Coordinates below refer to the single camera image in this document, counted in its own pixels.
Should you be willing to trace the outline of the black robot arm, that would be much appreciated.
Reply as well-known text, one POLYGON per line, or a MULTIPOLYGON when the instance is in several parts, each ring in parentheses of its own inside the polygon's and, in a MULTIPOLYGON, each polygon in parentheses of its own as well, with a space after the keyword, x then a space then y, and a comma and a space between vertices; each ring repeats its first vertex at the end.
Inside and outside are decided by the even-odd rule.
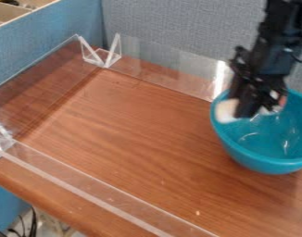
POLYGON ((227 98, 235 118, 279 111, 287 102, 285 79, 302 63, 302 0, 266 0, 265 18, 250 50, 241 45, 230 60, 234 77, 227 98))

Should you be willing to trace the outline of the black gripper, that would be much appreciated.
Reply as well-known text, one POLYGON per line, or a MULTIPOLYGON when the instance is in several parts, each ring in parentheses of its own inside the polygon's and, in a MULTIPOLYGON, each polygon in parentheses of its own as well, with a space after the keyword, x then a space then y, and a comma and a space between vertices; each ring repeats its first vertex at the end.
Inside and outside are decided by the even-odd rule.
POLYGON ((302 18, 266 18, 250 50, 238 46, 230 60, 234 71, 227 98, 239 100, 235 116, 251 118, 265 106, 271 109, 270 92, 286 92, 285 79, 302 54, 302 18))

